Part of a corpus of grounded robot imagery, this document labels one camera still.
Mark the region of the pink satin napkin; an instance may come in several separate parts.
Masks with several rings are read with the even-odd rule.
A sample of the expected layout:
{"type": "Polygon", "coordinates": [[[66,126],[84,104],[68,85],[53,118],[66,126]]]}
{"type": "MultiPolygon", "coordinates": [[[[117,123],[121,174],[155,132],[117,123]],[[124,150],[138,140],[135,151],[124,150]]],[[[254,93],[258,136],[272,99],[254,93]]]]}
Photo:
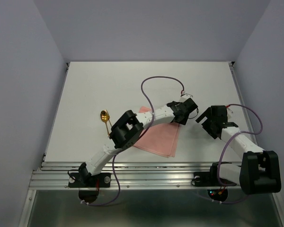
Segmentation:
{"type": "Polygon", "coordinates": [[[178,145],[180,126],[174,122],[174,115],[166,106],[157,109],[151,114],[151,109],[142,106],[139,109],[138,119],[145,124],[143,136],[134,146],[141,150],[156,154],[162,157],[174,157],[178,145]]]}

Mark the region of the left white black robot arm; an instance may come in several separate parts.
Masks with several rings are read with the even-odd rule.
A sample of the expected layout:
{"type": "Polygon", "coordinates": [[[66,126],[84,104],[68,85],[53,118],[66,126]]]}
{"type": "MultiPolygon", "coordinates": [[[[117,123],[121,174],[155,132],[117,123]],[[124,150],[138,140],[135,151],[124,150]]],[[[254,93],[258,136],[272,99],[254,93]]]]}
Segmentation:
{"type": "Polygon", "coordinates": [[[184,102],[171,102],[163,107],[144,113],[126,111],[111,127],[109,140],[103,148],[90,160],[79,166],[79,180],[85,186],[92,186],[104,166],[118,153],[132,147],[143,131],[163,123],[179,123],[185,125],[189,115],[198,108],[188,98],[184,102]]]}

